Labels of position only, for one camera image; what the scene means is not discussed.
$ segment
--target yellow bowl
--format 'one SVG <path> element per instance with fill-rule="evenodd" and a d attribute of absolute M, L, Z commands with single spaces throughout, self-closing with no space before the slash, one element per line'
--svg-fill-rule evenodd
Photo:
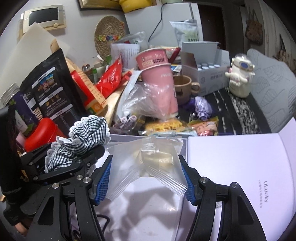
<path fill-rule="evenodd" d="M 152 6 L 151 0 L 119 0 L 124 13 Z"/>

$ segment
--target metal screw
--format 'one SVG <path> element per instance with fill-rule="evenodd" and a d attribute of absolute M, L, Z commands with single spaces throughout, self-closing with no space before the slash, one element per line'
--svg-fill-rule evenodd
<path fill-rule="evenodd" d="M 83 176 L 82 176 L 82 175 L 78 175 L 78 176 L 76 177 L 76 179 L 77 179 L 77 180 L 81 180 L 81 179 L 83 179 Z"/>
<path fill-rule="evenodd" d="M 91 178 L 90 177 L 85 177 L 84 179 L 83 179 L 83 182 L 84 183 L 89 183 L 91 181 Z"/>
<path fill-rule="evenodd" d="M 239 187 L 239 184 L 238 184 L 238 183 L 232 183 L 231 186 L 232 186 L 233 188 L 238 188 L 238 187 Z"/>
<path fill-rule="evenodd" d="M 52 184 L 52 188 L 53 188 L 53 189 L 57 189 L 57 188 L 59 188 L 59 183 L 54 183 L 54 184 Z"/>
<path fill-rule="evenodd" d="M 207 178 L 207 177 L 202 177 L 202 178 L 200 179 L 200 181 L 201 181 L 202 183 L 206 183 L 206 182 L 208 181 L 208 178 Z"/>

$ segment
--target white bottle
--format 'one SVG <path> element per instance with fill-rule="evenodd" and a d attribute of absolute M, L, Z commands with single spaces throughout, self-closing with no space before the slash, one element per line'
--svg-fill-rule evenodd
<path fill-rule="evenodd" d="M 245 54 L 237 54 L 231 63 L 229 73 L 226 72 L 226 77 L 229 77 L 229 90 L 231 93 L 240 98 L 245 98 L 250 94 L 251 81 L 255 73 L 255 66 Z"/>

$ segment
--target doorway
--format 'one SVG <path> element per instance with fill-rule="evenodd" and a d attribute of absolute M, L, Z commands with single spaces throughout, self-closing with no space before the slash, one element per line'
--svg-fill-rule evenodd
<path fill-rule="evenodd" d="M 219 42 L 219 47 L 226 50 L 225 27 L 222 8 L 198 4 L 204 41 Z"/>

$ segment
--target white refrigerator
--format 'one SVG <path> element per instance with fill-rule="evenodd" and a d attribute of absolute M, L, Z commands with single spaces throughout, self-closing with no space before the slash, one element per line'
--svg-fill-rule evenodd
<path fill-rule="evenodd" d="M 170 21 L 196 19 L 199 41 L 203 41 L 202 25 L 197 3 L 170 3 L 162 5 L 163 19 L 152 35 L 149 44 L 156 46 L 178 46 Z M 161 19 L 162 6 L 151 6 L 125 14 L 131 34 L 145 31 L 147 39 Z"/>

